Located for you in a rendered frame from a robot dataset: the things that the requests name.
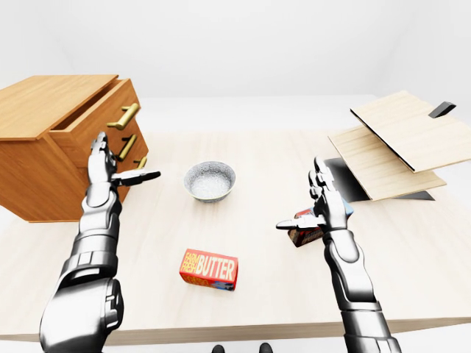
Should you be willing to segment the red butter box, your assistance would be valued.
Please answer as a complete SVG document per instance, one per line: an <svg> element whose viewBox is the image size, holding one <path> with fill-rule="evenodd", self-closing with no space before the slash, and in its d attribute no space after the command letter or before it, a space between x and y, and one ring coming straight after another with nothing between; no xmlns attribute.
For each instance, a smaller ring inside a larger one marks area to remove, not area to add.
<svg viewBox="0 0 471 353"><path fill-rule="evenodd" d="M238 279L238 258L187 249L180 264L180 276L192 285L234 291Z"/></svg>

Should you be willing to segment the open wooden drawer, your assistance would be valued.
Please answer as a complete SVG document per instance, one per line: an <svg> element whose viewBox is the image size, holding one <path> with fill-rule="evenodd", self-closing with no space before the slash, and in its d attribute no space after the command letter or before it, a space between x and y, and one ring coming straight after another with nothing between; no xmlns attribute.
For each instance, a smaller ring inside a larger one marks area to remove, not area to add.
<svg viewBox="0 0 471 353"><path fill-rule="evenodd" d="M139 100L131 80L116 79L54 127L49 135L75 166L85 167L100 121L117 121L124 114L121 108L133 103Z"/></svg>

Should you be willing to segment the wooden cabinet with drawers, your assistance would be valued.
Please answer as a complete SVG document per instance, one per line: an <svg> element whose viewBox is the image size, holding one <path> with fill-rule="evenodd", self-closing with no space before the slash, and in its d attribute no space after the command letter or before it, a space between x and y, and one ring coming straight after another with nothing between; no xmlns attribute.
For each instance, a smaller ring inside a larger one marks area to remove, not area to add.
<svg viewBox="0 0 471 353"><path fill-rule="evenodd" d="M31 76L0 90L0 205L29 222L78 221L88 187L49 132L116 74Z"/></svg>

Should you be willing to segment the red and blue food box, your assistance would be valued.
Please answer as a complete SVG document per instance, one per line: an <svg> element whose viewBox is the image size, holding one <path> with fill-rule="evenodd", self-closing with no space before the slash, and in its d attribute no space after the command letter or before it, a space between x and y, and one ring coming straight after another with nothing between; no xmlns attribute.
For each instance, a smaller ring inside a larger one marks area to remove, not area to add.
<svg viewBox="0 0 471 353"><path fill-rule="evenodd" d="M328 232L346 230L353 212L353 208L343 198L340 202L331 203L320 198L313 207L299 211L289 220L279 222L276 228L286 230L293 244L301 247L322 238Z"/></svg>

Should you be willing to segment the small black block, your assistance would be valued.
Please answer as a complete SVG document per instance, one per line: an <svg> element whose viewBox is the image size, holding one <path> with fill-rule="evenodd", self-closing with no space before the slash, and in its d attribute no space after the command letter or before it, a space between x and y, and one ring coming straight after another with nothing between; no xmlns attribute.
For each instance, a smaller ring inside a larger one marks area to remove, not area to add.
<svg viewBox="0 0 471 353"><path fill-rule="evenodd" d="M456 108L456 105L449 101L442 102L438 107L432 110L428 116L431 118L439 118L447 115L450 111Z"/></svg>

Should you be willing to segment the flat black plate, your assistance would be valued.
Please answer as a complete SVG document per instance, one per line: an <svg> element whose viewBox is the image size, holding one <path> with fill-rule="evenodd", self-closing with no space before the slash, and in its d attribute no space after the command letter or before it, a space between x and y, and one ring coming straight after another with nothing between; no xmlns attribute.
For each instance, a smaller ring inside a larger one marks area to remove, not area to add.
<svg viewBox="0 0 471 353"><path fill-rule="evenodd" d="M334 185L347 202L371 201L343 159L339 157L326 159L325 165L333 175Z"/></svg>

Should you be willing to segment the pale wooden board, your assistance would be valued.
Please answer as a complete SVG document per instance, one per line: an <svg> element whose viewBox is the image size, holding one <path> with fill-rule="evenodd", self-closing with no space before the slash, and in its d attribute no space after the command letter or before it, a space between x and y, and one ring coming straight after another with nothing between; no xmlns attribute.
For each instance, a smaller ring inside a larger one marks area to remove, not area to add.
<svg viewBox="0 0 471 353"><path fill-rule="evenodd" d="M350 111L417 173L471 160L471 126L435 108L403 90Z"/></svg>
<svg viewBox="0 0 471 353"><path fill-rule="evenodd" d="M446 185L432 171L414 173L365 126L329 135L346 166L373 201Z"/></svg>

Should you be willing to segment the closed wooden drawer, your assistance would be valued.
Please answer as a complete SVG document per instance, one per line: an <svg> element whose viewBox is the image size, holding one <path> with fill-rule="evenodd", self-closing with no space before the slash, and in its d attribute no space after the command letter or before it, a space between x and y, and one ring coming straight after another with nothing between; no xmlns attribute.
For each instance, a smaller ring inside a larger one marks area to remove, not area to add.
<svg viewBox="0 0 471 353"><path fill-rule="evenodd" d="M141 160L147 156L148 151L148 148L133 146L123 161L116 161L117 172L121 173L124 171L136 169L139 166ZM128 186L118 187L118 194L121 202L125 200L129 191L130 187Z"/></svg>
<svg viewBox="0 0 471 353"><path fill-rule="evenodd" d="M126 128L122 131L117 130L115 128L107 127L107 122L101 120L100 121L100 126L97 130L97 134L94 136L93 141L96 139L97 135L100 132L105 132L106 133L109 148L112 151L112 153L114 154L115 158L116 158L116 155L121 151L122 147L125 144L125 142L122 141L121 139L125 138L125 137L129 137L130 135L133 135L133 134L137 135L137 140L136 140L136 142L133 146L148 148L147 145L146 145L146 141L144 140L144 137L143 137L143 135L140 131L140 128L139 128L137 122L133 119L131 120L131 122L129 122L129 124L126 126ZM111 184L103 183L103 184L99 184L98 186L95 186L95 187L99 187L100 185L111 185Z"/></svg>

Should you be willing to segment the grey patterned bowl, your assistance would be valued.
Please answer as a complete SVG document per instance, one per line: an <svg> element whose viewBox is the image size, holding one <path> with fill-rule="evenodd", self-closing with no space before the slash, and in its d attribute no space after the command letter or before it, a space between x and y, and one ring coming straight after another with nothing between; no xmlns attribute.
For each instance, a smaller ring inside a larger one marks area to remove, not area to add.
<svg viewBox="0 0 471 353"><path fill-rule="evenodd" d="M226 198L236 183L236 173L227 164L206 161L192 166L184 176L185 189L196 200L206 203Z"/></svg>

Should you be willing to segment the silver robot left hand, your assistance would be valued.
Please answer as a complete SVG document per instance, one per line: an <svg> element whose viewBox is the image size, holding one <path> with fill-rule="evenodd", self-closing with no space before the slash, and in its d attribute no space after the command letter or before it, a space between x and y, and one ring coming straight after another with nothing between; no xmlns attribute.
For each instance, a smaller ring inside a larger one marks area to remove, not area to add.
<svg viewBox="0 0 471 353"><path fill-rule="evenodd" d="M117 172L114 154L109 148L105 132L100 132L91 144L91 155L88 158L89 186L109 183L118 186L133 186L142 182L157 179L161 173L156 170L132 169Z"/></svg>

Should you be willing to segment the silver robot right hand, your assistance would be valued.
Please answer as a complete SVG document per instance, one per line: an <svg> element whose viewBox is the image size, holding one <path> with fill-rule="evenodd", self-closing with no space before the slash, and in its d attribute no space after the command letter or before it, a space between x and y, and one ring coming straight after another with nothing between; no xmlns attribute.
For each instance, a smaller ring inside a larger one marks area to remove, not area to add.
<svg viewBox="0 0 471 353"><path fill-rule="evenodd" d="M346 229L347 213L343 199L333 184L330 169L319 156L314 158L314 168L308 173L308 181L310 195L314 200L314 214L281 221L276 224L276 228L298 231L320 228L326 232Z"/></svg>

